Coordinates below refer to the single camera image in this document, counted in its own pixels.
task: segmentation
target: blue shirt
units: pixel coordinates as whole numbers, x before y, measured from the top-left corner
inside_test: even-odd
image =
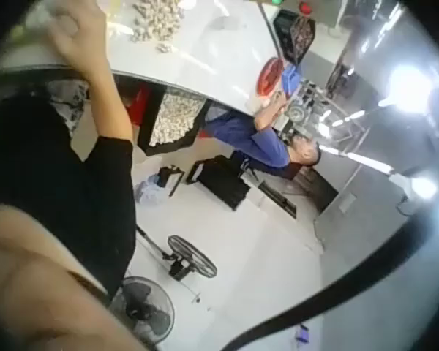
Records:
[[[257,131],[254,119],[230,111],[208,121],[205,130],[235,149],[270,167],[285,167],[290,163],[288,149],[271,127]]]

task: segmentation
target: person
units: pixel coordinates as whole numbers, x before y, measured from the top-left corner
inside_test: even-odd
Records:
[[[47,101],[0,103],[0,331],[27,350],[147,350],[106,309],[136,224],[132,126],[106,57],[105,14],[95,0],[67,0],[56,13],[50,38],[88,82],[99,136],[82,162]]]
[[[295,136],[287,146],[271,127],[285,104],[285,93],[279,91],[254,118],[215,105],[206,115],[204,129],[216,139],[246,154],[254,163],[272,168],[284,168],[290,163],[312,167],[320,161],[321,152],[317,143]]]

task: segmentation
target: black shirt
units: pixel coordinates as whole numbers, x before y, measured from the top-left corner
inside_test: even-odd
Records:
[[[132,144],[99,137],[80,161],[67,127],[45,100],[0,104],[0,204],[33,216],[108,291],[117,291],[135,249]]]

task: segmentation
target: blue container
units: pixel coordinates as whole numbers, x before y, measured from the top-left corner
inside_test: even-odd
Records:
[[[281,75],[281,78],[283,90],[285,91],[286,95],[290,97],[299,86],[299,73],[296,69],[296,66],[290,64],[288,67],[286,67]]]

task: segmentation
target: white table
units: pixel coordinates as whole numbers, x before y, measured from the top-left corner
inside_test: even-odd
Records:
[[[164,83],[200,93],[245,113],[260,107],[255,87],[265,63],[277,56],[255,2],[199,0],[185,11],[171,53],[157,42],[132,42],[135,0],[99,0],[108,14],[108,58],[116,74]],[[5,72],[64,67],[44,42],[8,50],[0,60]]]

